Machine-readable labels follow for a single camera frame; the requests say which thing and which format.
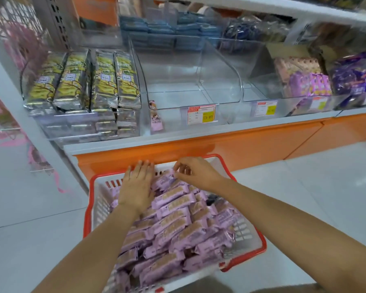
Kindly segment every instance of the white plastic basket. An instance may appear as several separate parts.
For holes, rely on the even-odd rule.
[[[236,180],[227,169],[225,162],[219,155],[204,157],[224,177]],[[163,171],[172,168],[175,162],[167,162],[155,165],[155,174],[160,175]],[[110,204],[113,198],[108,189],[118,187],[122,183],[124,172],[97,175],[90,181],[89,204],[85,212],[84,237],[102,223],[110,213]],[[133,288],[131,292],[153,291],[157,293],[170,292],[211,275],[217,269],[223,272],[247,261],[248,259],[263,253],[267,249],[264,236],[245,218],[240,219],[234,225],[236,242],[231,249],[224,251],[224,261],[205,267],[193,273],[186,273],[174,278],[157,282],[146,288]],[[109,278],[103,292],[115,292],[114,271]]]

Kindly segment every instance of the tile grout line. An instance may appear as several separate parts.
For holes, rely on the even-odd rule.
[[[290,165],[286,162],[286,160],[283,160],[283,162],[286,164],[287,170],[297,179],[298,183],[309,193],[309,195],[312,197],[312,199],[315,201],[315,203],[317,204],[317,206],[324,212],[325,215],[327,215],[327,217],[331,220],[331,223],[333,224],[333,226],[337,229],[339,229],[337,223],[333,220],[332,216],[330,216],[326,210],[323,209],[323,207],[321,206],[321,204],[316,200],[316,198],[314,197],[314,195],[312,194],[312,192],[304,185],[304,183],[300,180],[300,178],[294,174],[294,172],[292,171]]]
[[[22,224],[22,223],[26,223],[26,222],[30,222],[30,221],[34,221],[34,220],[38,220],[38,219],[48,218],[48,217],[52,217],[52,216],[56,216],[56,215],[60,215],[60,214],[65,214],[65,213],[69,213],[69,212],[73,212],[73,211],[85,210],[86,208],[87,207],[83,207],[83,208],[80,208],[80,209],[65,211],[65,212],[61,212],[61,213],[57,213],[57,214],[52,214],[52,215],[49,215],[49,216],[44,216],[44,217],[34,218],[34,219],[26,220],[26,221],[21,221],[21,222],[13,223],[13,224],[3,225],[3,226],[0,226],[0,228],[8,227],[8,226],[13,226],[13,225],[17,225],[17,224]]]

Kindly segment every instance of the white tile floor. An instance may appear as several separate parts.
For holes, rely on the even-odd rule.
[[[366,142],[233,174],[245,185],[290,203],[366,245]],[[0,293],[30,292],[81,240],[84,211],[1,227]],[[268,242],[266,253],[227,273],[215,273],[191,291],[200,292],[200,286],[209,282],[224,285],[213,286],[214,292],[247,293],[312,279]]]

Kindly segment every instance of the forearm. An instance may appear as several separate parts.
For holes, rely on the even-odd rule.
[[[136,217],[131,209],[118,206],[54,267],[33,293],[102,292]]]
[[[366,247],[293,206],[230,179],[215,193],[225,197],[286,256],[329,292],[364,292]]]

